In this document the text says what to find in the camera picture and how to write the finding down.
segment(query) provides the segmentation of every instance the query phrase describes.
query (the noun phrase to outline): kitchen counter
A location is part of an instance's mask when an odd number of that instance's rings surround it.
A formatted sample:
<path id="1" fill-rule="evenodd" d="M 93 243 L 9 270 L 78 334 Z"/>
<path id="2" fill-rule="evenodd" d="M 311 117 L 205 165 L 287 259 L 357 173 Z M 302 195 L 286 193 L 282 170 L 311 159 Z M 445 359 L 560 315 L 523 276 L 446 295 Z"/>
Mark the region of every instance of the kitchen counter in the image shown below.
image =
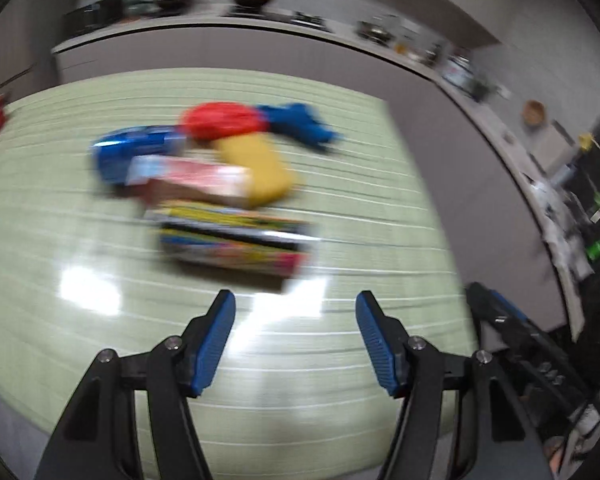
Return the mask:
<path id="1" fill-rule="evenodd" d="M 159 250 L 139 203 L 107 192 L 91 169 L 89 146 L 101 135 L 174 123 L 210 95 L 301 100 L 343 136 L 328 154 L 271 136 L 301 185 L 266 211 L 307 220 L 321 238 L 282 289 L 239 272 L 183 271 Z M 441 350 L 475 348 L 438 216 L 381 100 L 277 74 L 180 68 L 59 86 L 8 113 L 0 397 L 44 431 L 101 348 L 147 351 L 181 333 L 225 287 L 237 298 L 234 329 L 213 385 L 190 402 L 215 478 L 333 478 L 384 459 L 400 403 L 377 384 L 357 329 L 362 288 Z M 137 409 L 143 467 L 156 478 L 145 397 Z M 19 434 L 7 442 L 16 439 L 30 448 Z"/>

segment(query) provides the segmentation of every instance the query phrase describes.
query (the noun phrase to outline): white cabinet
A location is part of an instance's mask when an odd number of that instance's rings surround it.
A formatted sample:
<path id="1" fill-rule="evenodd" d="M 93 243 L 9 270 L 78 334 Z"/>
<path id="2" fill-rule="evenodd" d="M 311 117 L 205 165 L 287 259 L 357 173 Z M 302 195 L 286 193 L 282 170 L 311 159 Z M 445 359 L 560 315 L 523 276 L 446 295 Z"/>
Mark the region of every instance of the white cabinet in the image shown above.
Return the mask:
<path id="1" fill-rule="evenodd" d="M 321 41 L 253 28 L 209 27 L 205 30 L 203 66 L 259 70 L 318 79 Z"/>
<path id="2" fill-rule="evenodd" d="M 441 216 L 452 218 L 495 173 L 504 171 L 489 143 L 437 87 L 426 91 L 406 135 L 427 186 L 443 191 L 440 200 L 433 193 Z"/>
<path id="3" fill-rule="evenodd" d="M 204 66 L 202 28 L 166 28 L 115 36 L 72 48 L 56 55 L 62 83 L 99 75 Z"/>
<path id="4" fill-rule="evenodd" d="M 392 115 L 409 114 L 420 102 L 422 92 L 434 87 L 431 81 L 364 52 L 317 43 L 323 60 L 318 80 L 384 99 Z"/>

